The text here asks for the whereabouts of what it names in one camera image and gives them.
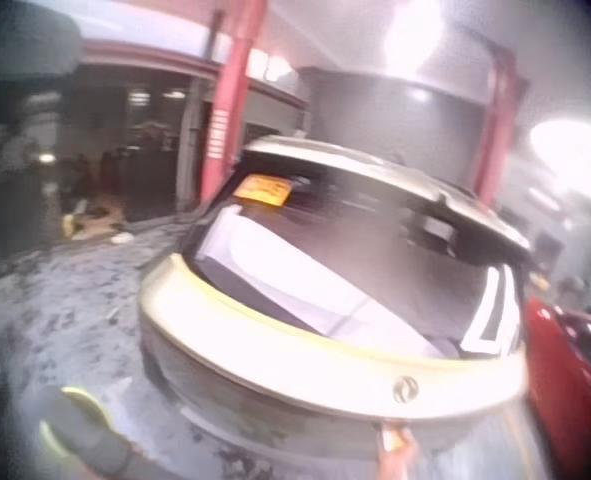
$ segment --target cylindrical column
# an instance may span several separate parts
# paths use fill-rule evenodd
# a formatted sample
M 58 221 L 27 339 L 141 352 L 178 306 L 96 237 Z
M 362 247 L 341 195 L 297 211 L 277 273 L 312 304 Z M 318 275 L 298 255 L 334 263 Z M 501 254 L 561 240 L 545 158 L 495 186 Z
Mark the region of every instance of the cylindrical column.
M 201 200 L 207 201 L 222 183 L 237 148 L 243 101 L 248 88 L 246 65 L 266 13 L 267 0 L 237 3 L 233 44 L 213 99 L 202 172 Z

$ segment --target garage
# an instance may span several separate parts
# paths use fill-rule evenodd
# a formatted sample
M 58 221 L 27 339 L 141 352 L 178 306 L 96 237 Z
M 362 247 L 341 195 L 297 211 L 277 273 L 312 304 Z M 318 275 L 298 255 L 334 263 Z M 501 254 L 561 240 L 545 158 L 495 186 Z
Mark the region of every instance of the garage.
M 591 478 L 590 8 L 14 5 L 1 478 Z

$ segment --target red car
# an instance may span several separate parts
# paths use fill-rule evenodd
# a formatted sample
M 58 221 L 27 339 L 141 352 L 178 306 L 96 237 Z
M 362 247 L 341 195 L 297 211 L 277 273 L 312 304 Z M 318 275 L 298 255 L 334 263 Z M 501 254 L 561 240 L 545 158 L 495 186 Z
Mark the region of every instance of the red car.
M 565 478 L 591 478 L 591 315 L 528 304 L 529 396 Z

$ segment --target car roof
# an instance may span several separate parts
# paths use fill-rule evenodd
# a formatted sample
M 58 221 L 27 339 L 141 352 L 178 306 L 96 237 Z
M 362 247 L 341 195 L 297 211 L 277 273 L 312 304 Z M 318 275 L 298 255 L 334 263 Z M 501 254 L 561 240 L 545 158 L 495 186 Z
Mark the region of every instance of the car roof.
M 420 170 L 398 165 L 358 150 L 302 138 L 271 135 L 251 142 L 245 150 L 270 153 L 346 170 L 393 185 L 433 202 L 445 199 L 446 205 L 453 212 L 484 225 L 524 249 L 529 249 L 528 240 L 515 228 L 501 220 L 495 212 L 486 208 L 470 194 L 432 178 Z

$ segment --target rear bumper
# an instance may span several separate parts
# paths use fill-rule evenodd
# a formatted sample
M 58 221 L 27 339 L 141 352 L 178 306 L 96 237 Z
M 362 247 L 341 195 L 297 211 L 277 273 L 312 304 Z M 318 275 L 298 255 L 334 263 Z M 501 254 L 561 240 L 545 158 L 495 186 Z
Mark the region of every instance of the rear bumper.
M 180 350 L 150 321 L 141 321 L 148 378 L 192 423 L 228 443 L 282 460 L 377 459 L 379 422 L 308 410 L 255 392 Z M 488 412 L 408 425 L 420 446 L 444 450 Z

